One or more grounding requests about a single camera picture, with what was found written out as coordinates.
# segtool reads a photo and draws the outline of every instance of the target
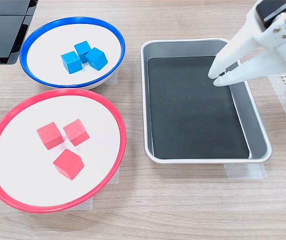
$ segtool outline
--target metal tray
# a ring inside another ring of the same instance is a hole
[[[168,107],[165,104],[163,108],[163,102],[157,102],[155,100],[166,99],[168,97],[168,95],[166,94],[169,92],[166,89],[170,88],[171,93],[174,94],[176,94],[176,89],[178,89],[177,91],[180,91],[179,89],[181,89],[182,91],[180,85],[182,85],[182,82],[184,82],[185,80],[185,71],[190,71],[189,74],[190,76],[192,76],[193,70],[198,69],[197,64],[203,65],[209,63],[209,59],[214,59],[214,56],[216,56],[216,54],[227,44],[227,42],[228,41],[226,39],[222,38],[154,40],[146,42],[141,47],[144,149],[148,157],[154,162],[158,164],[261,163],[266,161],[271,156],[271,143],[269,141],[262,120],[259,116],[258,109],[256,107],[247,82],[233,84],[231,86],[227,86],[226,88],[220,87],[219,89],[215,88],[212,85],[213,81],[210,82],[206,74],[207,79],[204,80],[207,81],[204,82],[207,84],[207,87],[205,88],[207,88],[206,91],[208,92],[207,97],[203,96],[204,99],[198,101],[200,99],[200,96],[196,96],[197,100],[193,99],[194,96],[193,94],[191,94],[191,89],[195,89],[193,88],[195,87],[195,82],[190,81],[190,83],[192,84],[190,87],[187,86],[186,90],[190,91],[189,97],[192,96],[192,101],[191,99],[189,99],[190,101],[184,102],[184,99],[182,97],[180,98],[179,95],[184,95],[184,92],[183,94],[182,92],[177,93],[177,98],[172,96],[172,98],[175,100],[173,106]],[[161,66],[163,62],[171,61],[174,64],[176,64],[176,62],[180,64],[179,66],[174,66],[174,68],[176,68],[178,72],[182,74],[182,76],[179,76],[177,79],[174,80],[177,80],[177,84],[179,84],[176,87],[169,86],[171,85],[170,81],[166,82],[168,78],[170,79],[172,77],[171,73],[168,73],[167,70],[172,71],[173,66],[169,66],[165,68],[165,70],[160,68],[161,70],[158,71],[156,75],[154,74],[154,66],[156,66],[155,68],[158,68],[158,62],[160,62],[159,65]],[[185,63],[192,67],[186,68],[186,66],[184,65]],[[208,66],[206,66],[206,68],[209,69],[211,67],[211,64],[212,63],[207,64]],[[240,61],[234,63],[226,71],[231,71],[239,64],[241,64]],[[205,77],[201,77],[201,75],[198,75],[198,72],[196,72],[195,81],[200,80],[200,78]],[[163,79],[160,80],[163,81],[163,85],[161,85],[160,87],[160,83],[158,83],[159,86],[155,88],[155,82],[159,79]],[[203,91],[201,84],[197,85],[197,87],[198,91]],[[210,102],[213,103],[213,99],[215,98],[216,101],[218,101],[217,105],[220,108],[220,114],[225,114],[225,109],[224,107],[222,107],[225,105],[222,105],[222,103],[220,102],[221,99],[218,100],[218,97],[214,96],[214,92],[221,94],[222,91],[224,91],[223,95],[226,94],[226,96],[223,96],[223,101],[225,101],[226,103],[228,103],[228,101],[231,102],[229,104],[231,105],[231,109],[228,110],[229,113],[227,113],[227,116],[231,117],[230,121],[229,119],[227,119],[226,116],[224,116],[224,118],[218,117],[217,119],[215,119],[212,117],[214,115],[207,115],[208,109],[210,107],[209,104]],[[198,109],[196,111],[193,110],[194,106],[198,106]],[[182,126],[185,126],[185,123],[183,122],[182,124],[179,119],[183,118],[180,116],[182,114],[185,114],[185,110],[187,113],[194,112],[191,113],[194,115],[188,114],[187,118],[190,119],[190,122],[187,122],[186,125],[190,127],[191,124],[192,126],[194,124],[196,126],[195,131],[193,127],[182,128]],[[177,114],[180,116],[177,116],[174,120],[172,119],[172,121],[170,121],[170,119],[168,120],[167,117],[171,116],[171,111],[174,115]],[[172,126],[173,122],[175,121],[177,121],[177,126],[173,125],[174,128],[172,131],[171,128],[168,128],[168,125]],[[227,134],[228,131],[225,129],[224,124],[226,124],[226,128],[229,128],[231,132],[236,134],[236,137],[234,137],[233,134]],[[180,132],[177,136],[177,139],[175,139],[175,132],[178,133],[178,131]],[[210,143],[211,140],[216,143],[213,145],[208,144],[208,147],[206,147],[207,150],[204,150],[203,145],[206,144],[206,142]],[[168,149],[166,149],[166,141],[171,143],[168,145]],[[197,149],[199,149],[200,152],[203,152],[203,150],[208,151],[208,154],[199,154],[197,152]]]

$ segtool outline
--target black mat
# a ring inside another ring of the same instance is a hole
[[[148,81],[154,155],[160,159],[247,159],[230,88],[215,87],[213,56],[151,58]]]

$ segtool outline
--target wood grain surface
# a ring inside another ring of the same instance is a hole
[[[39,2],[29,34],[55,19],[89,16],[116,26],[126,41],[117,85],[94,91],[123,115],[127,149],[119,184],[94,196],[93,210],[18,211],[0,200],[0,240],[286,240],[286,115],[267,78],[250,82],[273,155],[263,180],[228,179],[223,165],[157,165],[143,148],[140,47],[149,40],[231,39],[253,0]],[[0,120],[49,90],[22,70],[0,65]]]

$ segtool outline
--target bowl rim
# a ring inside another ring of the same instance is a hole
[[[31,72],[31,70],[28,66],[27,56],[28,56],[28,52],[30,50],[30,47],[44,33],[48,32],[54,28],[60,27],[60,26],[72,25],[72,24],[97,25],[97,26],[101,26],[103,28],[110,30],[117,37],[117,39],[120,43],[120,46],[121,46],[121,54],[120,54],[120,57],[118,59],[118,62],[109,72],[107,72],[103,76],[101,76],[97,79],[94,79],[92,81],[89,81],[89,82],[84,82],[84,83],[79,83],[79,84],[71,84],[71,85],[60,85],[60,84],[49,83],[49,82],[46,82],[46,81],[39,79],[38,77],[36,77]],[[25,40],[25,42],[21,48],[19,58],[20,58],[20,64],[21,64],[24,72],[30,78],[39,82],[40,84],[47,85],[47,86],[53,87],[53,88],[83,88],[83,87],[87,87],[87,86],[96,84],[96,83],[104,80],[105,78],[107,78],[109,75],[111,75],[121,64],[121,62],[124,58],[124,55],[125,55],[125,50],[126,50],[125,40],[124,40],[122,34],[120,33],[120,31],[116,27],[114,27],[112,24],[110,24],[106,21],[103,21],[101,19],[98,19],[98,18],[86,17],[86,16],[72,16],[72,17],[66,17],[66,18],[61,18],[61,19],[51,21],[51,22],[39,27],[34,32],[32,32],[31,35]]]

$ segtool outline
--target wooden block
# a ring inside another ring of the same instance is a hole
[[[75,51],[65,53],[61,57],[64,67],[69,72],[69,74],[76,73],[83,69],[81,59]]]
[[[88,41],[80,42],[80,43],[74,45],[74,47],[76,49],[76,52],[77,52],[79,58],[81,59],[81,62],[83,64],[87,63],[88,60],[85,57],[85,55],[88,54],[88,52],[91,50],[91,47],[90,47]]]
[[[63,137],[54,122],[40,127],[36,131],[47,150],[50,150],[64,142]]]
[[[94,47],[85,55],[88,63],[96,70],[101,70],[106,64],[108,64],[107,57],[104,52]]]
[[[80,119],[71,122],[69,125],[63,127],[63,129],[74,146],[90,138]]]
[[[60,174],[70,180],[73,180],[84,167],[81,157],[68,149],[65,149],[53,164]]]

